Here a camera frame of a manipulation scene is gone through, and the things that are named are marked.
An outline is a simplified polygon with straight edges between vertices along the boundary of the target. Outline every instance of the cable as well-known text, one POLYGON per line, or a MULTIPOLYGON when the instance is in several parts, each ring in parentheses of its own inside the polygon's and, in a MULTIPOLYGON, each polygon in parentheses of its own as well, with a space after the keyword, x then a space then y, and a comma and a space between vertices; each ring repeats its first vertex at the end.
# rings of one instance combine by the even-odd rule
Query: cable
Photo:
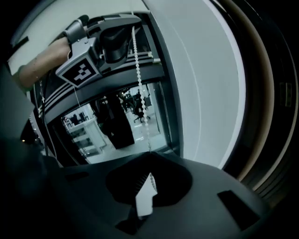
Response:
POLYGON ((80 109, 81 109, 81 106, 80 106, 80 103, 79 103, 79 100, 78 100, 78 97, 77 97, 77 93, 76 93, 76 89, 75 89, 75 87, 74 87, 74 91, 75 91, 75 95, 76 95, 76 98, 77 98, 77 101, 78 101, 78 105, 79 105, 79 107, 80 107, 80 109))
MULTIPOLYGON (((51 138, 51 135, 49 133, 49 130, 48 130, 48 126, 47 126, 47 123, 45 121, 45 98, 44 96, 46 96, 46 89, 47 89, 47 84, 48 84, 48 80, 49 80, 49 77, 50 77, 50 71, 47 73, 47 77, 46 77, 46 83, 45 83, 45 86, 44 86, 44 89, 42 91, 42 82, 40 81, 40 87, 41 87, 41 91, 40 91, 40 95, 42 97, 42 109, 43 109, 43 114, 42 114, 42 122, 43 122, 43 125, 45 126, 46 128, 46 131, 48 133, 48 136, 49 136, 49 139, 51 141, 51 144, 52 144, 52 147, 53 147, 53 151, 54 151, 54 154, 55 154, 55 158, 57 159, 57 154, 56 154, 56 150, 55 150, 55 147, 54 147, 54 143, 52 141, 52 138, 51 138)), ((47 143, 46 143, 46 139, 44 140, 45 142, 45 151, 46 151, 46 155, 49 156, 49 152, 48 152, 48 147, 47 147, 47 143)))

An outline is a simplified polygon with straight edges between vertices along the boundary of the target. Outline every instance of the black surface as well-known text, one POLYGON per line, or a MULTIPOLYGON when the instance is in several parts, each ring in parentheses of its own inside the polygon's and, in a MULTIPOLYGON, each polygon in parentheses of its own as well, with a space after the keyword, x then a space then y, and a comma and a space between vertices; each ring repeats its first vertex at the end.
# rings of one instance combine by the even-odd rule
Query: black surface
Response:
POLYGON ((117 202, 133 206, 138 182, 150 173, 158 191, 153 197, 153 207, 176 204, 192 186, 192 176, 186 168, 157 154, 143 154, 114 169, 106 177, 106 186, 117 202))
POLYGON ((135 235, 138 232, 138 229, 145 223, 146 219, 139 219, 136 217, 136 210, 132 208, 134 217, 132 217, 132 213, 130 212, 127 220, 121 221, 119 224, 115 226, 115 228, 130 234, 135 235))
MULTIPOLYGON (((189 204, 189 206, 194 208, 193 213, 188 213, 188 216, 185 217, 184 212, 185 210, 189 210, 189 206, 183 207, 181 213, 173 216, 175 218, 182 218, 182 221, 178 226, 172 224, 171 231, 177 233, 180 229, 184 229, 185 225, 190 223, 189 218, 193 220, 194 215, 198 215, 198 218, 202 218, 208 222, 211 222, 210 217, 212 216, 215 224, 203 224, 202 226, 205 225, 205 227, 201 230, 200 228, 193 227, 191 231, 185 231, 184 234, 177 234, 177 237, 167 237, 165 232, 168 232, 168 228, 164 228, 164 226, 167 226, 169 221, 171 221, 171 223, 174 222, 174 218, 171 217, 171 211, 179 206, 173 205, 163 209, 163 214, 167 216, 163 223, 159 222, 159 218, 155 216, 156 213, 159 214, 155 208, 154 213, 140 226, 137 235, 130 237, 126 233, 115 229, 114 225, 105 222, 107 220, 105 219, 105 215, 120 213, 120 207, 117 204, 113 204, 112 207, 110 207, 109 204, 102 204, 105 200, 109 202, 111 197, 109 197, 109 194, 106 194, 107 191, 103 190, 105 188, 101 189, 101 187, 99 187, 101 183, 99 179, 102 178, 104 179, 103 181, 105 181, 106 172, 129 162, 136 158, 136 155, 94 165, 60 169, 55 159, 42 157, 34 148, 30 148, 22 142, 2 141, 0 145, 3 153, 1 175, 4 179, 4 181, 1 181, 2 192, 4 193, 4 202, 1 204, 1 215, 4 224, 3 230, 1 230, 2 238, 40 238, 41 236, 43 238, 53 238, 59 236, 63 238, 114 239, 139 238, 140 234, 142 234, 142 238, 198 238, 198 236, 203 238, 215 238, 215 233, 218 235, 217 238, 224 238, 227 233, 232 232, 231 228, 226 227, 227 221, 230 221, 229 215, 226 214, 227 217, 225 220, 222 220, 222 213, 217 213, 217 211, 221 209, 219 208, 220 204, 189 204), (70 175, 73 176, 73 179, 67 182, 65 176, 70 177, 70 175), (95 210, 95 207, 102 207, 108 211, 95 210), (153 225, 156 226, 152 227, 148 232, 146 232, 147 230, 144 231, 149 225, 151 227, 153 225)), ((176 161, 181 160, 177 157, 173 159, 176 161)), ((201 197, 206 197, 205 194, 208 193, 206 197, 207 202, 214 202, 214 197, 211 197, 210 191, 214 191, 214 189, 220 185, 222 185, 221 187, 223 188, 226 183, 230 182, 229 184, 233 187, 231 190, 251 207, 251 209, 254 207, 255 209, 253 211, 255 211, 255 213, 259 216, 263 215, 256 224, 242 233, 235 234, 233 238, 256 238, 257 236, 267 237, 272 235, 283 235, 285 238, 288 238, 288 236, 293 236, 292 233, 296 228, 294 224, 295 221, 292 222, 292 218, 288 217, 290 216, 288 213, 293 215, 296 213, 296 211, 294 211, 294 209, 297 208, 294 207, 296 200, 293 200, 293 197, 288 198, 283 204, 279 205, 272 214, 266 215, 264 214, 266 211, 263 211, 263 213, 259 210, 256 211, 253 201, 248 198, 252 193, 240 195, 240 191, 236 188, 237 185, 243 192, 249 192, 248 189, 223 171, 196 162, 190 163, 191 164, 187 163, 188 166, 186 166, 189 170, 192 169, 191 173, 193 177, 196 178, 196 182, 200 175, 204 175, 206 179, 201 182, 201 185, 206 185, 206 187, 199 187, 196 183, 194 185, 195 187, 192 187, 192 191, 196 190, 198 193, 202 192, 201 197), (218 178, 214 177, 215 172, 219 173, 218 178), (213 177, 213 182, 209 180, 207 175, 213 177), (282 228, 290 228, 292 231, 283 231, 281 230, 282 228)), ((193 196, 194 192, 189 196, 187 195, 187 199, 190 200, 193 196)), ((128 208, 128 210, 124 212, 125 216, 121 222, 130 218, 128 217, 130 211, 128 208)))
MULTIPOLYGON (((131 155, 113 161, 64 168, 62 170, 66 175, 78 172, 89 174, 87 177, 69 182, 71 188, 97 216, 103 218, 107 224, 117 226, 120 222, 128 220, 132 205, 114 200, 113 195, 106 186, 107 176, 113 170, 120 170, 123 166, 126 167, 125 164, 130 164, 134 159, 142 160, 146 154, 131 155)), ((157 167, 165 168, 163 167, 163 160, 178 163, 191 173, 193 183, 187 194, 176 204, 154 207, 153 214, 138 229, 137 237, 186 237, 192 239, 198 238, 198 236, 203 238, 238 236, 241 233, 238 224, 217 197, 218 193, 225 190, 232 190, 259 217, 262 217, 268 211, 267 205, 260 201, 253 192, 219 169, 173 155, 153 154, 161 160, 161 164, 157 160, 157 167)), ((142 171, 142 168, 136 168, 135 174, 142 173, 142 171)), ((170 173, 171 167, 168 167, 163 174, 164 178, 162 180, 167 181, 167 176, 170 173)), ((123 183, 120 182, 121 180, 129 182, 129 179, 126 181, 126 177, 130 179, 134 176, 129 175, 128 171, 127 175, 123 175, 117 181, 119 183, 123 183)), ((180 187, 180 180, 178 179, 175 182, 176 178, 173 178, 173 185, 180 187)))
POLYGON ((87 176, 89 176, 88 173, 86 173, 86 172, 80 172, 80 173, 76 173, 76 174, 65 175, 65 179, 69 182, 69 181, 78 180, 80 178, 87 177, 87 176))
POLYGON ((25 140, 26 144, 33 144, 35 142, 35 139, 37 138, 36 134, 34 133, 34 130, 32 128, 32 125, 30 121, 28 120, 23 132, 21 134, 21 140, 25 140))
POLYGON ((128 55, 128 42, 131 39, 132 28, 113 28, 105 31, 102 36, 103 49, 107 63, 116 63, 128 55))

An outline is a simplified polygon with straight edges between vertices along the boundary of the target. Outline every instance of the forearm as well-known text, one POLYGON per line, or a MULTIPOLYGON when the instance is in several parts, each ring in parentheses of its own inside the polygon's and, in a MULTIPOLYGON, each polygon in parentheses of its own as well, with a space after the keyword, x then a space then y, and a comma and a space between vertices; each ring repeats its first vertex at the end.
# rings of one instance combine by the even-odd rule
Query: forearm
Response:
POLYGON ((62 65, 67 60, 70 50, 66 37, 53 42, 46 50, 20 69, 18 75, 20 84, 25 88, 31 87, 48 71, 62 65))

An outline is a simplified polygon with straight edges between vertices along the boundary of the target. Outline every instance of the black frame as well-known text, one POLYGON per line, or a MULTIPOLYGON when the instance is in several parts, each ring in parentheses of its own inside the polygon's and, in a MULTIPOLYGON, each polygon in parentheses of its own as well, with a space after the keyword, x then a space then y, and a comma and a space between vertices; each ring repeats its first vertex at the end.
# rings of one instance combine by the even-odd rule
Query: black frame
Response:
MULTIPOLYGON (((165 44, 165 42, 159 29, 152 26, 152 24, 155 24, 153 17, 147 14, 138 14, 138 16, 142 19, 142 27, 153 55, 151 59, 142 56, 144 58, 140 61, 142 80, 144 84, 159 82, 158 87, 155 86, 155 90, 163 95, 163 97, 158 100, 158 107, 159 109, 165 109, 165 112, 161 112, 161 119, 167 146, 159 149, 159 151, 174 152, 176 155, 182 155, 183 134, 182 126, 179 124, 179 122, 181 122, 181 120, 179 120, 181 119, 181 111, 180 105, 177 105, 180 104, 178 89, 176 80, 173 78, 175 77, 174 73, 172 77, 169 77, 168 74, 165 75, 165 72, 170 72, 168 68, 171 67, 169 54, 166 45, 164 47, 160 46, 160 44, 165 44)), ((135 63, 129 59, 124 66, 111 71, 109 74, 104 75, 104 77, 100 76, 98 79, 88 82, 80 89, 76 89, 79 103, 87 104, 95 98, 116 90, 133 87, 137 84, 135 79, 135 63)), ((67 134, 65 134, 65 132, 62 133, 63 130, 61 128, 56 129, 57 124, 61 124, 61 116, 78 107, 76 94, 72 86, 63 84, 46 99, 45 122, 47 123, 52 141, 55 144, 54 147, 57 152, 57 159, 63 166, 87 163, 85 158, 78 153, 72 144, 65 144, 67 141, 71 142, 67 140, 67 134)), ((45 140, 47 144, 50 145, 50 148, 52 148, 52 144, 50 144, 50 139, 47 135, 45 140)))

